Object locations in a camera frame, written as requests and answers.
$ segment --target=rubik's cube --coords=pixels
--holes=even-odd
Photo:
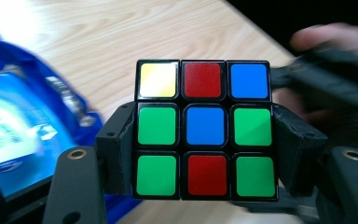
[[[132,195],[276,201],[266,61],[139,60]]]

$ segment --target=table surface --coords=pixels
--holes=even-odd
[[[0,36],[47,63],[103,120],[133,101],[139,59],[293,60],[220,0],[0,0]],[[301,222],[228,202],[145,201],[119,223]]]

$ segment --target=wooden table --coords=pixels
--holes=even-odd
[[[225,1],[0,1],[0,36],[66,78],[107,120],[133,100],[138,59],[292,60]],[[147,201],[120,223],[300,223],[227,202]]]

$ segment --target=blue plastic object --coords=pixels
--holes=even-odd
[[[5,196],[54,172],[68,148],[92,146],[103,123],[86,100],[44,62],[0,41],[0,187]],[[108,222],[140,201],[105,196]]]

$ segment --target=cube face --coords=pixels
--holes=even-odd
[[[276,201],[269,80],[264,61],[140,60],[133,196]]]
[[[218,106],[191,105],[186,109],[186,141],[191,146],[222,146],[226,142],[226,111]]]
[[[273,198],[277,191],[273,159],[240,155],[235,160],[234,198]]]

